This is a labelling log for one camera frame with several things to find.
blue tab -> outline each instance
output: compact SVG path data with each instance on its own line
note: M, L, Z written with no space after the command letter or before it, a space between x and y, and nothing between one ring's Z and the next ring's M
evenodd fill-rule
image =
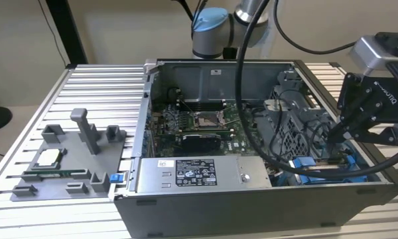
M221 7L209 7L198 14L198 18L194 22L194 31L202 32L209 31L218 27L223 21L227 19L227 11Z
M110 175L110 183L122 183L123 182L123 174L111 174Z

metal slotted table surface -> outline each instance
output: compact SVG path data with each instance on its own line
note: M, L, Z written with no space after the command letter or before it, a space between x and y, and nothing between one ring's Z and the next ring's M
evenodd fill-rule
M344 71L328 63L307 64L311 72L336 99ZM69 114L86 108L87 119L98 129L118 124L126 130L119 171L130 167L130 152L142 97L142 65L78 65L66 70L0 163L0 239L9 238L129 238L125 225L107 198L10 202L10 190L41 145L39 132L46 124L58 123L75 130ZM386 157L398 147L378 146ZM366 208L342 227L306 229L218 239L398 238L398 196L382 206Z

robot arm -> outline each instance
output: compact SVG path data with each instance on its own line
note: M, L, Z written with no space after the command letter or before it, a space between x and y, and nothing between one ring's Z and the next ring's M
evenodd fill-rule
M234 13L209 7L198 11L193 26L193 55L213 59L222 55L225 47L239 47L252 14L262 0L242 0ZM254 27L248 46L262 38L267 27L267 14L262 14Z
M355 141L398 145L398 128L376 134L368 129L380 123L398 123L398 33L380 32L356 42L351 56L364 66L364 75L347 73L340 88L339 123L327 135L328 143ZM388 71L391 77L368 76Z

open computer tower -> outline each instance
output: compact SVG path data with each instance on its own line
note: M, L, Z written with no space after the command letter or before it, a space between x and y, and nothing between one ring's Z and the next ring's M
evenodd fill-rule
M326 180L283 172L250 147L234 104L234 61L145 64L133 163L114 204L134 238L340 226L398 195L392 168ZM300 61L247 61L242 110L255 143L291 167L356 170L384 160L372 144L327 146L336 102Z

white sticker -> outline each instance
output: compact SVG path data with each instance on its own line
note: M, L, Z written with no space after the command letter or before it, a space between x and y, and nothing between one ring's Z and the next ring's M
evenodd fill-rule
M174 161L173 160L158 160L158 167L159 168L173 168Z
M221 75L221 70L210 70L210 75Z

